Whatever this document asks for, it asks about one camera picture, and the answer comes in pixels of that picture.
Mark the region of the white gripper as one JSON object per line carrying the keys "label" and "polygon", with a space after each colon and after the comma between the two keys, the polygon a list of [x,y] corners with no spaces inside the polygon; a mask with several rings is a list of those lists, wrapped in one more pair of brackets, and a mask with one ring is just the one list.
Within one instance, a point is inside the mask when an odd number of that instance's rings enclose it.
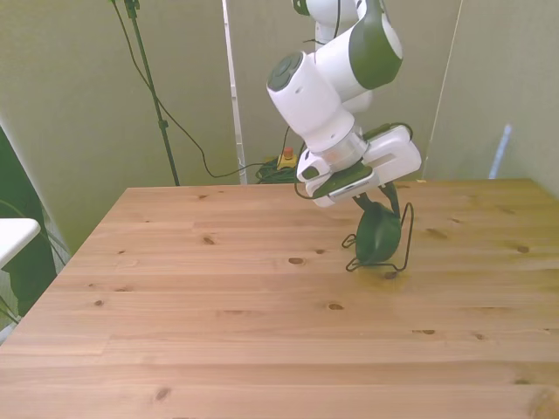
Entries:
{"label": "white gripper", "polygon": [[353,197],[367,212],[372,202],[360,194],[379,186],[394,215],[401,216],[393,181],[422,164],[407,126],[388,124],[365,139],[356,125],[328,124],[309,132],[304,142],[304,186],[315,204],[325,208]]}

